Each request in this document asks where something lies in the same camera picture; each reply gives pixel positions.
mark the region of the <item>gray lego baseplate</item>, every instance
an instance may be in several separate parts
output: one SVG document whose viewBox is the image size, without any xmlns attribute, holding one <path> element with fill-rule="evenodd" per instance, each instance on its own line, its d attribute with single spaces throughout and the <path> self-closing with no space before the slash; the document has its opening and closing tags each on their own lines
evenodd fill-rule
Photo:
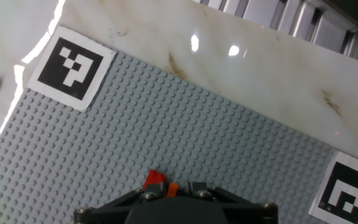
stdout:
<svg viewBox="0 0 358 224">
<path fill-rule="evenodd" d="M 184 186 L 308 209 L 335 149 L 119 52 L 85 113 L 25 89 L 0 137 L 0 223 L 72 223 L 142 187 L 150 169 Z"/>
</svg>

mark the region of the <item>metal rack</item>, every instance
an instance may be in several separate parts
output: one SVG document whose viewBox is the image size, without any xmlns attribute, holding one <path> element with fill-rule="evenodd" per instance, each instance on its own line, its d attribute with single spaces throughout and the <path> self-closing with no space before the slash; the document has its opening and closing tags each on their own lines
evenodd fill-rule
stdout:
<svg viewBox="0 0 358 224">
<path fill-rule="evenodd" d="M 193 0 L 358 60 L 358 31 L 309 0 Z"/>
</svg>

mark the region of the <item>marble countertop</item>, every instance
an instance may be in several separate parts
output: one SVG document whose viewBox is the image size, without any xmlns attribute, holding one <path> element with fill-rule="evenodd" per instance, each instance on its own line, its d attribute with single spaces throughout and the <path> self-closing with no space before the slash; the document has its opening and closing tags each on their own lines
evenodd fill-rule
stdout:
<svg viewBox="0 0 358 224">
<path fill-rule="evenodd" d="M 358 158 L 358 61 L 191 0 L 0 0 L 0 133 L 58 24 Z"/>
</svg>

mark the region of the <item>screw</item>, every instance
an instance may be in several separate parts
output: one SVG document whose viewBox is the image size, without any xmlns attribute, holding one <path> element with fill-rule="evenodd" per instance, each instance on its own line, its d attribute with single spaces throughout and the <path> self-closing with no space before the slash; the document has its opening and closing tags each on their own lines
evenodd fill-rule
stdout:
<svg viewBox="0 0 358 224">
<path fill-rule="evenodd" d="M 156 197 L 157 195 L 154 192 L 145 192 L 143 194 L 143 198 L 145 199 L 152 199 L 154 197 Z"/>
<path fill-rule="evenodd" d="M 77 213 L 84 214 L 84 213 L 90 212 L 91 210 L 92 210 L 91 207 L 81 207 L 81 208 L 77 209 Z"/>
<path fill-rule="evenodd" d="M 199 196 L 199 197 L 207 197 L 207 196 L 210 196 L 211 193 L 209 193 L 206 190 L 199 190 L 199 191 L 196 192 L 196 195 Z"/>
<path fill-rule="evenodd" d="M 270 207 L 274 206 L 274 203 L 272 203 L 272 202 L 260 202 L 259 205 L 264 207 L 264 208 L 270 208 Z"/>
</svg>

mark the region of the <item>black and white marker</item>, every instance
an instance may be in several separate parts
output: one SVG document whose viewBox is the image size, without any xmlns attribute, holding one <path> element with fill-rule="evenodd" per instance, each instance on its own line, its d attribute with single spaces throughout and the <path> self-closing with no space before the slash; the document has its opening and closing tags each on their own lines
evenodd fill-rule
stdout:
<svg viewBox="0 0 358 224">
<path fill-rule="evenodd" d="M 337 154 L 328 166 L 309 214 L 330 224 L 358 224 L 358 159 Z"/>
<path fill-rule="evenodd" d="M 57 27 L 27 87 L 76 110 L 85 111 L 115 54 L 81 34 Z"/>
</svg>

